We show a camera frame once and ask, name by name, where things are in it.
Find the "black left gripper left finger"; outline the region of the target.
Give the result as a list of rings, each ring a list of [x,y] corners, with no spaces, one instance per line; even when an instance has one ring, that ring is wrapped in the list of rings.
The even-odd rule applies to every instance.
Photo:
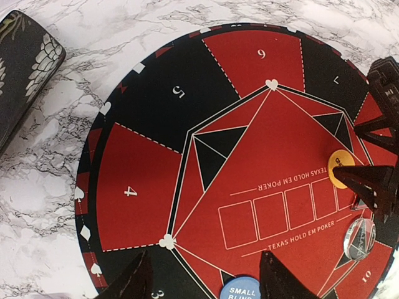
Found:
[[[151,298],[153,287],[153,268],[147,250],[139,253],[126,269],[95,299]]]

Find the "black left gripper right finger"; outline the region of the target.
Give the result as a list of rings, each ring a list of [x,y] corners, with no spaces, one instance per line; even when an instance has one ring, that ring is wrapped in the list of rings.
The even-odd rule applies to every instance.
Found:
[[[261,254],[259,283],[261,298],[318,298],[271,251]]]

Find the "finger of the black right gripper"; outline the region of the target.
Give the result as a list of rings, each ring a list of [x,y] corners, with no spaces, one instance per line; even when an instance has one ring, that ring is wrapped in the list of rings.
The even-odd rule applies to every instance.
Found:
[[[354,127],[355,134],[398,155],[398,62],[388,56],[368,71],[369,90],[382,115]],[[398,165],[337,166],[334,176],[356,193],[375,217],[386,222],[398,214]]]

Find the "blue small blind button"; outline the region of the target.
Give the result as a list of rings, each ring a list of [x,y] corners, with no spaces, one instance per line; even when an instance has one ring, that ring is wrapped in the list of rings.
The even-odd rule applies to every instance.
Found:
[[[250,276],[236,277],[222,288],[219,299],[260,299],[259,281]]]

